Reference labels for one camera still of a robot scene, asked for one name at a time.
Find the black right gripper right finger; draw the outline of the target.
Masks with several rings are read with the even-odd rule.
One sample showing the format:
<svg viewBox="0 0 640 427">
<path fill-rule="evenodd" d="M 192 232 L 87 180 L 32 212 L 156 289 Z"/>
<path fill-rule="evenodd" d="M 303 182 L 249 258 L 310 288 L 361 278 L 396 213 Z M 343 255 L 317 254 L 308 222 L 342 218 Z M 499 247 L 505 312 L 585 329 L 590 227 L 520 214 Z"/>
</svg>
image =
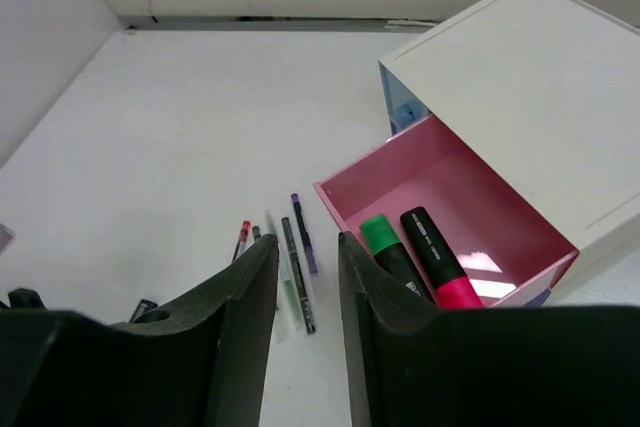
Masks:
<svg viewBox="0 0 640 427">
<path fill-rule="evenodd" d="M 635 426 L 635 306 L 443 310 L 338 238 L 356 426 Z"/>
</svg>

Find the pink drawer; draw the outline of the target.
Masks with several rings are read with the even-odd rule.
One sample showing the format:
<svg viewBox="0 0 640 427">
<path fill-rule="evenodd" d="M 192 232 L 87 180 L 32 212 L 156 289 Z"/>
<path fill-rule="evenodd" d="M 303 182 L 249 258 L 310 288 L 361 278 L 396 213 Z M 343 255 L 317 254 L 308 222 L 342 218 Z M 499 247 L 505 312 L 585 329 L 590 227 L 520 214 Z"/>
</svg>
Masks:
<svg viewBox="0 0 640 427">
<path fill-rule="evenodd" d="M 401 215 L 423 207 L 487 307 L 538 306 L 578 249 L 430 115 L 314 185 L 340 230 L 385 215 L 401 241 Z"/>
</svg>

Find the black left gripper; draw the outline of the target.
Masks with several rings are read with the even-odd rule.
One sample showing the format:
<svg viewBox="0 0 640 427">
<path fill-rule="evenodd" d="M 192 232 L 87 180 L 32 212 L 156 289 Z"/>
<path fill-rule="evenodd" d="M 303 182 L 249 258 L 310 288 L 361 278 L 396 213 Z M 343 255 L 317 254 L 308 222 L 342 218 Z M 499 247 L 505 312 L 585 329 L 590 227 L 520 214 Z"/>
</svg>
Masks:
<svg viewBox="0 0 640 427">
<path fill-rule="evenodd" d="M 37 291 L 17 288 L 8 293 L 8 302 L 2 302 L 1 309 L 45 309 L 45 305 Z"/>
</svg>

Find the pink highlighter marker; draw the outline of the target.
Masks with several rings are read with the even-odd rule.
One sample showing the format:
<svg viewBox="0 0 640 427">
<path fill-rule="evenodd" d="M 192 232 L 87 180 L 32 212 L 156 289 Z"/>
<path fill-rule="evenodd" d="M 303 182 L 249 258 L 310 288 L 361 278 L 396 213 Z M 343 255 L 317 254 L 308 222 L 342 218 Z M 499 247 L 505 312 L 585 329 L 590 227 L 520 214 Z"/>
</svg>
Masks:
<svg viewBox="0 0 640 427">
<path fill-rule="evenodd" d="M 426 209 L 406 211 L 400 223 L 433 288 L 437 305 L 445 309 L 483 308 L 468 275 Z"/>
</svg>

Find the blue drawer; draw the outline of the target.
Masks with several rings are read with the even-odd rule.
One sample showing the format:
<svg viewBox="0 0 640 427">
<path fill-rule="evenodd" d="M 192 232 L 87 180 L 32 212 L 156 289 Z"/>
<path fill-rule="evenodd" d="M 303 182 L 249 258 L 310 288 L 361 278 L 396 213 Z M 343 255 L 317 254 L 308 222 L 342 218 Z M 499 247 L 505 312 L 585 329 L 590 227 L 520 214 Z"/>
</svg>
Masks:
<svg viewBox="0 0 640 427">
<path fill-rule="evenodd" d="M 429 108 L 388 68 L 379 64 L 379 71 L 393 135 L 399 134 L 431 114 Z"/>
</svg>

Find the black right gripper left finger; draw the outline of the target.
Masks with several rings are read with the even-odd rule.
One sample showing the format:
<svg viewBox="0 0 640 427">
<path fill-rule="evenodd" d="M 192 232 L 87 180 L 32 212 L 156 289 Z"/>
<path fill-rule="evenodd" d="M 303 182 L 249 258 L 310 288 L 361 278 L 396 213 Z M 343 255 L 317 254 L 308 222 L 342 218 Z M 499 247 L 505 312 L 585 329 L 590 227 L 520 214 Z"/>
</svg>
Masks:
<svg viewBox="0 0 640 427">
<path fill-rule="evenodd" d="M 1 309 L 2 424 L 257 425 L 278 263 L 266 234 L 149 323 Z"/>
</svg>

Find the white drawer organizer box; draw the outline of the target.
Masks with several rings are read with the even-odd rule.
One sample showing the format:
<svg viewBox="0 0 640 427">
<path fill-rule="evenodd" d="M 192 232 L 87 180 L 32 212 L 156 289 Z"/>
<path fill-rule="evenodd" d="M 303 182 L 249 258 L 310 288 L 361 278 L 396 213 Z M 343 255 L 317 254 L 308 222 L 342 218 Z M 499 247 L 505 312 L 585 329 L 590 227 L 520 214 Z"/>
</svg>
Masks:
<svg viewBox="0 0 640 427">
<path fill-rule="evenodd" d="M 383 71 L 577 249 L 561 297 L 639 246 L 639 30 L 582 0 L 482 0 Z"/>
</svg>

